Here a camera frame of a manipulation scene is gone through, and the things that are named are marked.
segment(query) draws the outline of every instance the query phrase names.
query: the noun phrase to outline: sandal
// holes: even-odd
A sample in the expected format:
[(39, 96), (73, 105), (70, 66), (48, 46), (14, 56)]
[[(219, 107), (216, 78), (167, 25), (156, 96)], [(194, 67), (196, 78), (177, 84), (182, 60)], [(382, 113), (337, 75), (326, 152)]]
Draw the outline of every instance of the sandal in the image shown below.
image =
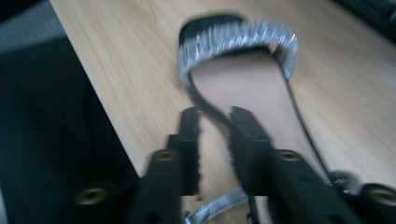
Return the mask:
[[(235, 15), (200, 18), (180, 31), (179, 77), (193, 102), (226, 130), (232, 106), (251, 111), (274, 148), (300, 153), (329, 182), (288, 85), (297, 54), (297, 38), (282, 23), (245, 21)], [(264, 207), (262, 197), (249, 204), (251, 211), (255, 205)]]

